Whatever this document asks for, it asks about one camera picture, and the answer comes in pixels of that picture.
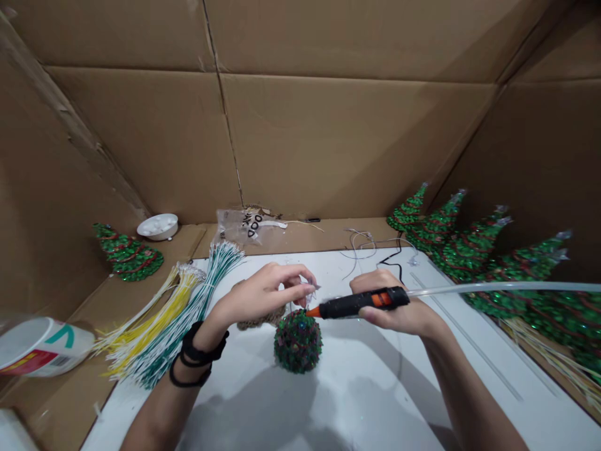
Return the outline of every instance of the white table surface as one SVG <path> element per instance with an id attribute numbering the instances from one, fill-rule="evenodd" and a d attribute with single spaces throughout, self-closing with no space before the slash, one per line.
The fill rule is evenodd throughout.
<path id="1" fill-rule="evenodd" d="M 357 261 L 340 252 L 246 257 L 222 281 L 212 304 L 270 261 L 303 263 L 322 288 L 316 306 L 350 294 L 349 281 L 396 252 L 378 249 Z M 373 251 L 358 251 L 365 257 Z M 407 264 L 404 248 L 390 262 L 403 267 L 409 289 L 450 283 L 420 253 Z M 197 261 L 205 267 L 206 260 Z M 393 274 L 397 267 L 389 267 Z M 496 326 L 455 294 L 423 298 L 450 325 L 474 369 L 531 450 L 601 449 L 599 427 Z M 380 330 L 357 319 L 318 320 L 323 352 L 317 368 L 293 375 L 274 362 L 274 327 L 239 331 L 202 388 L 179 450 L 452 450 L 434 371 L 419 338 Z M 83 451 L 118 450 L 148 392 L 127 381 L 116 386 Z"/>

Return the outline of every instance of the black wire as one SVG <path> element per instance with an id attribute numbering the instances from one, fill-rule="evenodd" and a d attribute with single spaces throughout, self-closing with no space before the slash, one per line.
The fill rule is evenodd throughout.
<path id="1" fill-rule="evenodd" d="M 401 283 L 403 283 L 403 268 L 401 267 L 400 264 L 398 263 L 386 263 L 386 261 L 388 259 L 391 259 L 392 257 L 398 255 L 401 253 L 401 251 L 403 250 L 403 248 L 401 247 L 401 242 L 397 241 L 397 243 L 399 244 L 399 250 L 398 252 L 395 252 L 394 254 L 389 255 L 388 257 L 386 257 L 384 260 L 382 260 L 381 262 L 376 263 L 376 266 L 378 266 L 379 264 L 385 264 L 387 266 L 398 266 L 399 267 L 399 280 L 401 281 Z"/>

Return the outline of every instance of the hand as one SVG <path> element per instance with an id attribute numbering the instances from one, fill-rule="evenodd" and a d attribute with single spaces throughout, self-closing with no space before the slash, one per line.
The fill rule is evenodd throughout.
<path id="1" fill-rule="evenodd" d="M 224 326 L 260 318 L 271 311 L 295 302 L 304 306 L 306 296 L 315 291 L 312 284 L 301 283 L 301 277 L 316 283 L 305 265 L 268 263 L 248 280 L 236 284 L 213 308 L 209 316 Z M 278 291 L 280 284 L 284 289 Z"/>
<path id="2" fill-rule="evenodd" d="M 363 293 L 380 288 L 390 288 L 403 285 L 399 279 L 387 269 L 377 269 L 355 277 L 351 283 L 353 293 Z M 382 329 L 391 329 L 412 335 L 430 336 L 445 323 L 426 304 L 418 298 L 411 298 L 409 305 L 397 307 L 394 310 L 384 311 L 373 307 L 363 307 L 359 316 Z"/>

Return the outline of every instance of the bundle of wires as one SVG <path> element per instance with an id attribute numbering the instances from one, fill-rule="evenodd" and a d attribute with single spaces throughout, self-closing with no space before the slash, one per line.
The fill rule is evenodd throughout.
<path id="1" fill-rule="evenodd" d="M 109 351 L 106 359 L 113 361 L 108 372 L 112 380 L 124 379 L 130 374 L 135 357 L 177 319 L 188 304 L 194 288 L 205 279 L 205 273 L 192 265 L 178 263 L 176 268 L 178 284 L 161 310 L 142 324 L 123 331 L 117 337 L 112 336 L 111 343 L 105 346 Z"/>
<path id="2" fill-rule="evenodd" d="M 582 394 L 587 403 L 597 412 L 601 413 L 601 390 L 599 386 L 592 383 L 588 376 L 601 378 L 598 373 L 580 365 L 567 355 L 548 346 L 539 337 L 538 332 L 532 330 L 526 323 L 517 318 L 504 319 L 503 322 L 511 329 L 516 344 L 524 343 L 530 345 L 544 357 L 549 365 L 554 367 L 559 374 L 564 376 Z"/>
<path id="3" fill-rule="evenodd" d="M 128 377 L 149 390 L 158 383 L 177 356 L 183 335 L 193 323 L 204 319 L 217 284 L 237 267 L 243 258 L 244 253 L 234 243 L 224 241 L 211 246 L 205 283 L 177 318 L 128 362 Z"/>
<path id="4" fill-rule="evenodd" d="M 92 350 L 94 351 L 94 355 L 98 355 L 102 351 L 112 349 L 115 346 L 115 344 L 117 342 L 119 342 L 120 337 L 125 333 L 125 331 L 127 329 L 129 329 L 131 326 L 136 324 L 138 322 L 138 320 L 142 319 L 142 317 L 144 317 L 144 315 L 146 315 L 148 310 L 150 310 L 158 302 L 158 300 L 163 297 L 163 295 L 168 290 L 177 286 L 175 284 L 175 280 L 178 276 L 178 273 L 179 273 L 179 264 L 177 264 L 176 266 L 173 266 L 171 268 L 171 272 L 167 276 L 167 280 L 165 280 L 165 283 L 163 283 L 163 286 L 157 291 L 157 293 L 150 300 L 150 302 L 148 304 L 146 304 L 146 306 L 142 310 L 140 310 L 136 314 L 136 316 L 134 316 L 129 321 L 127 321 L 127 323 L 125 323 L 123 326 L 117 327 L 117 329 L 115 329 L 109 333 L 97 331 L 100 335 L 102 335 L 102 337 L 100 337 L 96 340 L 96 343 L 94 344 L 94 347 L 92 348 Z"/>

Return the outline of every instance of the clear plastic bag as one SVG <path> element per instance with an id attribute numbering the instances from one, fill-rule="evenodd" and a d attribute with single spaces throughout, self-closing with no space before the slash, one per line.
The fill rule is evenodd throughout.
<path id="1" fill-rule="evenodd" d="M 217 231 L 213 243 L 232 241 L 241 245 L 264 243 L 273 226 L 285 227 L 269 210 L 217 210 Z"/>

